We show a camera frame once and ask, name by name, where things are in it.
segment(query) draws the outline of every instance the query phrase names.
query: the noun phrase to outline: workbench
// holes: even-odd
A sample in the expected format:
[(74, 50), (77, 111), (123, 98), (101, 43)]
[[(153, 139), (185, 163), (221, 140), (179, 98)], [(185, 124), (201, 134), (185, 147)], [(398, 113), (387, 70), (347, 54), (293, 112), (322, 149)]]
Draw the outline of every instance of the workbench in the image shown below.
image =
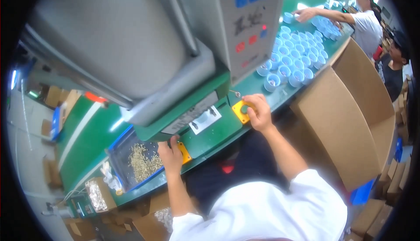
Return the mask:
[[(308, 7), (316, 7), (325, 2), (326, 0), (284, 0), (282, 13), (296, 10), (299, 3)], [(341, 6), (330, 8), (341, 9)], [(281, 25), (289, 26), (292, 31), (313, 32), (315, 30), (310, 22), (291, 25), (280, 23)], [(347, 27), (345, 33), (337, 41), (324, 38), (323, 45), (329, 58), (351, 34), (352, 28)], [(277, 87), (273, 93), (269, 93), (263, 87), (263, 80), (264, 77), (255, 72), (230, 89), (240, 92), (241, 95), (263, 93), (271, 111), (275, 111), (290, 101), (293, 95), (302, 89), (302, 86), (295, 88), (289, 84), (283, 84)], [(231, 109), (239, 100), (240, 98), (230, 92), (227, 97), (215, 104), (222, 115), (221, 119), (198, 135), (195, 135), (190, 129), (181, 134), (180, 141), (185, 144), (193, 158), (183, 166), (182, 173), (203, 163), (251, 129), (250, 123), (242, 125)], [(93, 177), (102, 177), (100, 168), (103, 162), (108, 160), (104, 149), (108, 148), (130, 126), (130, 124), (122, 122), (117, 127), (113, 127), (120, 119), (121, 113), (117, 105), (102, 108), (97, 102), (92, 102), (83, 96), (79, 98), (57, 139), (57, 159), (66, 192), (82, 189), (84, 183)], [(111, 193), (116, 204), (122, 205), (144, 196), (164, 184), (166, 184), (165, 172), (161, 172), (143, 186), (121, 196), (117, 196), (113, 190)]]

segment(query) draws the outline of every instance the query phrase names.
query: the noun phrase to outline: machine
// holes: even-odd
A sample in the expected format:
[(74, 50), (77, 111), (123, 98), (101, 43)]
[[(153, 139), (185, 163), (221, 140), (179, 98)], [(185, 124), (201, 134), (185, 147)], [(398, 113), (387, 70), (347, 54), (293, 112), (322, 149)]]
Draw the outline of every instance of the machine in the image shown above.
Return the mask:
[(282, 4), (39, 0), (21, 43), (55, 76), (118, 104), (141, 140), (163, 141), (199, 130), (202, 114), (218, 119), (212, 106), (229, 86), (269, 59)]

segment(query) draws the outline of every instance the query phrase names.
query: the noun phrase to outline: fluorescent light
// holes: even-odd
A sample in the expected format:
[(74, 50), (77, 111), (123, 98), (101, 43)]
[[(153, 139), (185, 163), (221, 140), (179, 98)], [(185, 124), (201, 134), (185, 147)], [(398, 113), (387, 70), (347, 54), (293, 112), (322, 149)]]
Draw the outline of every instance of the fluorescent light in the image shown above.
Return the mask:
[(114, 131), (122, 122), (124, 122), (124, 119), (121, 118), (120, 120), (118, 120), (109, 130), (110, 132)]
[(12, 75), (12, 85), (10, 86), (10, 88), (13, 90), (13, 88), (15, 88), (15, 78), (16, 78), (16, 70), (13, 70), (13, 75)]
[(38, 94), (33, 92), (33, 91), (30, 91), (29, 94), (32, 95), (35, 98), (38, 98)]
[(305, 4), (303, 4), (303, 3), (298, 3), (297, 4), (297, 9), (298, 10), (302, 10), (302, 9), (305, 9), (305, 8), (308, 8), (308, 6), (306, 6)]

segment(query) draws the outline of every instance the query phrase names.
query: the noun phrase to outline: white shirt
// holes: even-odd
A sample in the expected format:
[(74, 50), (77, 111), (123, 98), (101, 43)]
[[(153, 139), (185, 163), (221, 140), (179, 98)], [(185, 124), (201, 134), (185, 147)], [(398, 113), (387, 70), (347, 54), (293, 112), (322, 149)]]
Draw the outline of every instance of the white shirt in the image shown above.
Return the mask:
[(372, 10), (351, 14), (355, 21), (354, 41), (369, 59), (378, 49), (382, 39), (382, 27)]
[(300, 173), (291, 181), (290, 191), (285, 194), (265, 182), (235, 186), (216, 201), (207, 221), (191, 213), (174, 217), (170, 241), (338, 241), (347, 207), (317, 171)]

